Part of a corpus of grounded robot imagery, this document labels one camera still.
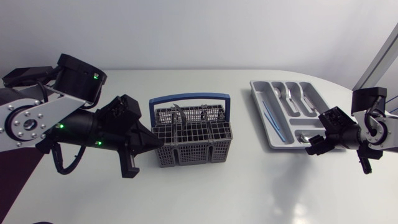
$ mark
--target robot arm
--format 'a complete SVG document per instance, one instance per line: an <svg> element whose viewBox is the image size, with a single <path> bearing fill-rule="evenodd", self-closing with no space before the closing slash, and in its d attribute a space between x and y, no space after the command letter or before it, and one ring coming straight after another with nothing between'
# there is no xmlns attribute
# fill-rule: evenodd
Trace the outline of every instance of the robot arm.
<svg viewBox="0 0 398 224"><path fill-rule="evenodd" d="M383 151L398 152L395 137L398 116L385 113L385 88L365 88L353 92L351 115L332 108L319 116L326 131L325 136L310 139L306 148L309 155L320 155L334 148L357 150L365 174L372 172L369 159L380 159Z"/></svg>
<svg viewBox="0 0 398 224"><path fill-rule="evenodd" d="M69 174L86 146L110 149L119 154L122 176L133 178L139 172L134 157L163 142L139 122L138 102L127 95L116 97L95 113L87 111L96 106L106 77L101 70L65 54L55 69L15 69L3 78L10 88L0 89L0 152L29 146L46 154L52 151L58 172ZM43 85L55 78L54 86ZM34 84L20 91L12 88ZM58 142L81 146L66 169Z"/></svg>

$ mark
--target fork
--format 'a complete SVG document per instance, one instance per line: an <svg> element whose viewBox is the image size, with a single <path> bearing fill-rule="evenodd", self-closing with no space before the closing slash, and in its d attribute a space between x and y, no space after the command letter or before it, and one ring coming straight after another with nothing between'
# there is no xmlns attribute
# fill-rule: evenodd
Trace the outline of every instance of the fork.
<svg viewBox="0 0 398 224"><path fill-rule="evenodd" d="M290 93L290 89L287 89L287 96L289 97L290 102L292 102L294 109L296 110L295 112L299 112L299 109L297 108L296 104L292 99L292 94Z"/></svg>

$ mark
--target gray plastic basket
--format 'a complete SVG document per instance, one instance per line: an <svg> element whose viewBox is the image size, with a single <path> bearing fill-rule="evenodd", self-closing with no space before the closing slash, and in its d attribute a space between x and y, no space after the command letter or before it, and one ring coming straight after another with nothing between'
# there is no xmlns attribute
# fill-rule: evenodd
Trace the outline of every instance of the gray plastic basket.
<svg viewBox="0 0 398 224"><path fill-rule="evenodd" d="M176 107L154 109L154 105L187 99L225 100L221 105L181 107L186 123ZM219 93L187 93L163 96L149 102L152 132L163 139L164 146L156 149L161 167L224 162L232 141L229 123L229 95Z"/></svg>

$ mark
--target basket handle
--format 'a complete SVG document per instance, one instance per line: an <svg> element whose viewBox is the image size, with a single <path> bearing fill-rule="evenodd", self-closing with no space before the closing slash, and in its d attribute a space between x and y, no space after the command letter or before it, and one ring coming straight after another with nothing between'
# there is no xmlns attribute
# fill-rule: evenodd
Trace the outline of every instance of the basket handle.
<svg viewBox="0 0 398 224"><path fill-rule="evenodd" d="M155 126L155 105L159 103L167 103L177 100L193 100L193 99L212 99L225 100L225 120L229 122L229 110L231 107L231 98L224 93L182 93L169 96L161 96L149 100L150 125Z"/></svg>

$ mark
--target white table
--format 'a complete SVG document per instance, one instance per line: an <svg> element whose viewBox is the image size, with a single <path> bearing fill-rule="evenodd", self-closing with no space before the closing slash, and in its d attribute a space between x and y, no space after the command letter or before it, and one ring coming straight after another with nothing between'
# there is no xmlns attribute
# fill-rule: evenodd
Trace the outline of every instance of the white table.
<svg viewBox="0 0 398 224"><path fill-rule="evenodd" d="M398 223L398 154L385 152L364 175L355 151L308 156L272 150L250 80L306 80L330 107L350 112L351 91L319 78L275 70L108 71L97 108L128 94L150 127L149 99L188 92L231 96L234 139L220 164L159 168L155 152L136 157L122 179L118 154L88 148L70 175L46 155L4 223ZM67 157L77 146L64 146Z"/></svg>

